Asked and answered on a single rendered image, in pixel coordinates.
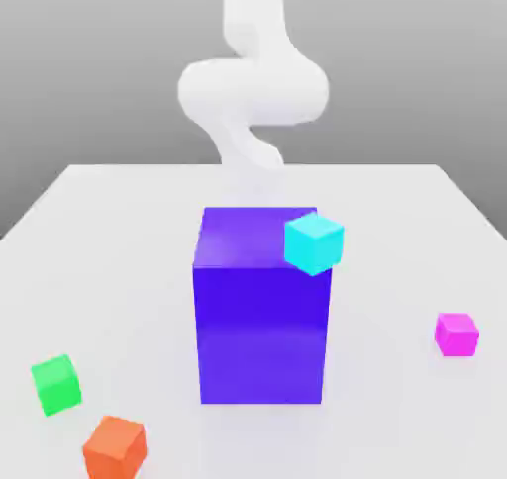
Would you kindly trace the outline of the small green cube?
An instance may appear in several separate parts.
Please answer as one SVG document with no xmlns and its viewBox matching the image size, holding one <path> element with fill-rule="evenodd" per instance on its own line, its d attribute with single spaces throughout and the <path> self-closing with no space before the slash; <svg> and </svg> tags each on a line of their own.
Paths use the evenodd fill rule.
<svg viewBox="0 0 507 479">
<path fill-rule="evenodd" d="M 47 417 L 82 402 L 79 379 L 67 354 L 33 365 L 31 373 Z"/>
</svg>

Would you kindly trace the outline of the small magenta cube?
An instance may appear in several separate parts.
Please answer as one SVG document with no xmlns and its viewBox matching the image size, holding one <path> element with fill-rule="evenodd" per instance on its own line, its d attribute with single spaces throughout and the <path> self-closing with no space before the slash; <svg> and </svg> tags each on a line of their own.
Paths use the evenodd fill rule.
<svg viewBox="0 0 507 479">
<path fill-rule="evenodd" d="M 479 329 L 467 313 L 439 313 L 435 341 L 445 357 L 472 357 L 475 355 Z"/>
</svg>

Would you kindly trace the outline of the large purple box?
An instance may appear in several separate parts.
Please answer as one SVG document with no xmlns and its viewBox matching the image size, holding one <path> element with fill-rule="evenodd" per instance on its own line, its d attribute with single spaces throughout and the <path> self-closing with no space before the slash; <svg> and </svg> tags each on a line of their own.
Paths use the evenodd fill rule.
<svg viewBox="0 0 507 479">
<path fill-rule="evenodd" d="M 332 273 L 284 259 L 293 207 L 207 207 L 193 294 L 204 404 L 318 404 L 322 400 Z"/>
</svg>

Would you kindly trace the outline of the small orange cube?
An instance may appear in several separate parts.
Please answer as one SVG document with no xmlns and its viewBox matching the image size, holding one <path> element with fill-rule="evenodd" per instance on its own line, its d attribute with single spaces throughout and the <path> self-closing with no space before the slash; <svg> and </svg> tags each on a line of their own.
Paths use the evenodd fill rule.
<svg viewBox="0 0 507 479">
<path fill-rule="evenodd" d="M 89 479 L 136 479 L 148 454 L 145 426 L 105 416 L 82 451 Z"/>
</svg>

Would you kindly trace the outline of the small cyan cube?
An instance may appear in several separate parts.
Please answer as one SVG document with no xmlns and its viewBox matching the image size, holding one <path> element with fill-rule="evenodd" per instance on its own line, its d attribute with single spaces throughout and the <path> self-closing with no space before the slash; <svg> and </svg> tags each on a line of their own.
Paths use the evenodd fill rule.
<svg viewBox="0 0 507 479">
<path fill-rule="evenodd" d="M 317 212 L 284 225 L 284 260 L 316 276 L 341 262 L 345 227 Z"/>
</svg>

